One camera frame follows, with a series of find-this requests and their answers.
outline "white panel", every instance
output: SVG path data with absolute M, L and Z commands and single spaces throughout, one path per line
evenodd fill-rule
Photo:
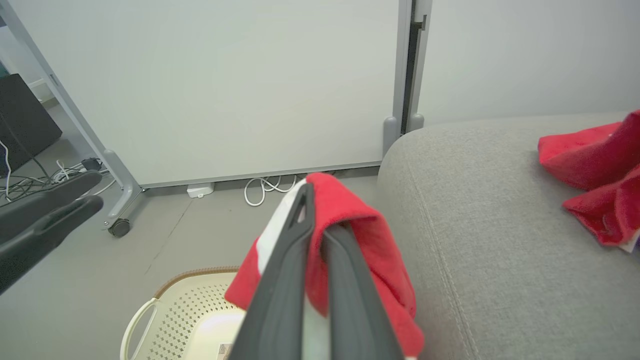
M 10 0 L 141 184 L 381 159 L 395 0 Z
M 640 107 L 640 1 L 434 0 L 427 123 Z

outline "whiteboard frame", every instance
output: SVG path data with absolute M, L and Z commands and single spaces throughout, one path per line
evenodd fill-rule
M 211 177 L 206 179 L 189 179 L 184 181 L 175 181 L 168 183 L 150 183 L 138 185 L 129 170 L 122 164 L 117 158 L 117 155 L 106 149 L 102 144 L 98 136 L 95 134 L 89 123 L 83 117 L 78 107 L 75 105 L 64 86 L 60 83 L 55 73 L 47 63 L 46 59 L 36 46 L 35 42 L 31 38 L 31 35 L 27 32 L 26 28 L 18 18 L 17 14 L 13 10 L 8 0 L 0 0 L 0 15 L 9 25 L 12 33 L 23 43 L 29 50 L 29 53 L 34 56 L 37 64 L 39 64 L 42 78 L 46 80 L 49 87 L 53 89 L 54 94 L 65 111 L 70 115 L 74 124 L 78 127 L 85 140 L 90 144 L 96 155 L 101 158 L 107 168 L 111 171 L 114 178 L 118 181 L 120 186 L 126 187 L 128 184 L 134 188 L 159 188 L 164 186 L 178 186 L 185 184 L 197 184 L 216 181 L 229 181 L 238 179 L 249 179 L 252 177 L 263 176 L 277 176 L 287 174 L 300 174 L 306 172 L 327 171 L 327 170 L 339 170 L 344 168 L 360 168 L 360 167 L 374 167 L 378 166 L 380 161 L 372 161 L 367 163 L 353 163 L 343 164 L 328 167 L 314 167 L 314 168 L 299 168 L 292 170 L 284 170 L 270 173 L 258 173 L 258 174 L 239 174 L 236 176 L 224 176 L 224 177 Z M 398 0 L 398 27 L 397 27 L 397 44 L 396 44 L 396 72 L 394 82 L 394 98 L 393 98 L 393 110 L 392 116 L 397 121 L 397 131 L 395 133 L 395 139 L 400 137 L 400 123 L 403 116 L 403 103 L 404 103 L 404 89 L 406 84 L 407 73 L 407 59 L 408 59 L 408 43 L 409 43 L 409 30 L 412 22 L 412 0 Z M 384 119 L 380 119 L 380 126 L 383 125 Z

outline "sofa cushion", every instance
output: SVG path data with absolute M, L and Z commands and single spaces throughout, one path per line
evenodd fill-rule
M 546 173 L 544 135 L 626 113 L 479 120 L 426 127 L 389 150 L 378 176 L 415 287 L 421 359 L 640 356 L 640 266 L 598 244 Z

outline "caster wheel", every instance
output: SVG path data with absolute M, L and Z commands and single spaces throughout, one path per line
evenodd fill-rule
M 129 223 L 128 219 L 119 218 L 113 222 L 113 225 L 109 228 L 109 234 L 121 238 L 125 236 L 129 230 L 131 230 L 131 223 Z

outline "gray floor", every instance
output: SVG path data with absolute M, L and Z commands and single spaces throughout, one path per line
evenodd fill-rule
M 53 171 L 55 159 L 72 165 L 82 154 L 82 144 L 63 138 L 38 159 Z M 25 176 L 38 171 L 32 164 L 19 170 Z M 377 168 L 336 175 L 375 205 Z M 131 232 L 120 239 L 100 230 L 120 196 L 118 186 L 109 188 L 99 214 L 0 296 L 1 357 L 118 359 L 131 316 L 168 279 L 197 268 L 240 265 L 282 198 L 268 193 L 253 208 L 244 202 L 244 184 L 218 183 L 203 199 L 190 199 L 185 186 L 149 190 L 131 213 Z M 259 200 L 259 188 L 250 188 L 250 198 Z

